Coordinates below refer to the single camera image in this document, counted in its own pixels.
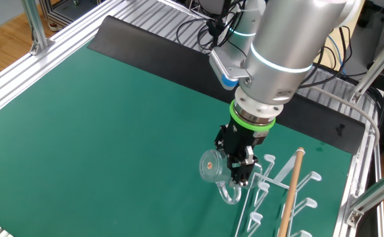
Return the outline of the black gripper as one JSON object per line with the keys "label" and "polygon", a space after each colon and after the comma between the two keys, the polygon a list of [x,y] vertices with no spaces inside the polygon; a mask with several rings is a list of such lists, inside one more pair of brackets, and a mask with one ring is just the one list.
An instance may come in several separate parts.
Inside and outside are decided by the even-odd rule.
{"label": "black gripper", "polygon": [[221,125],[215,137],[215,148],[224,148],[224,135],[226,132],[226,153],[233,155],[231,162],[232,178],[239,186],[249,185],[249,179],[256,164],[253,147],[263,142],[266,131],[257,132],[243,127],[233,118],[229,125]]}

